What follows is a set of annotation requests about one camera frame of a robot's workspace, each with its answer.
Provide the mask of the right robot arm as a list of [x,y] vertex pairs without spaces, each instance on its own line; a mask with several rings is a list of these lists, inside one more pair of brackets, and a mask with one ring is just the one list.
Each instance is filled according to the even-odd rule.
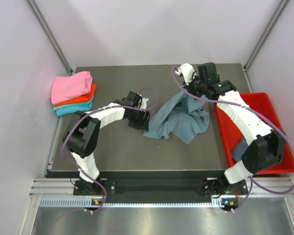
[[231,193],[238,182],[283,160],[286,142],[282,135],[249,109],[230,81],[220,80],[214,63],[201,64],[197,69],[184,63],[175,73],[184,78],[183,85],[188,93],[215,103],[232,120],[247,143],[241,160],[228,168],[219,181],[223,193]]

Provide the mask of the grey-blue polo shirt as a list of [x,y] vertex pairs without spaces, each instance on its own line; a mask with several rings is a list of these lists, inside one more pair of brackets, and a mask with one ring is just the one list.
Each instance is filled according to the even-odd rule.
[[169,139],[176,135],[182,142],[189,144],[196,135],[208,130],[209,113],[204,109],[206,102],[194,99],[179,92],[149,120],[144,137]]

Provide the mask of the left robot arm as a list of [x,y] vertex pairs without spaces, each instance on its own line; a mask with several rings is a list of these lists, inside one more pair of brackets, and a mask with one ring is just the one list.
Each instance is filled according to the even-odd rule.
[[137,130],[147,130],[150,112],[146,110],[148,98],[129,92],[126,98],[116,100],[95,111],[74,113],[63,137],[63,144],[74,157],[79,170],[78,183],[90,194],[101,190],[99,170],[95,163],[94,150],[99,131],[119,120],[128,120],[128,126]]

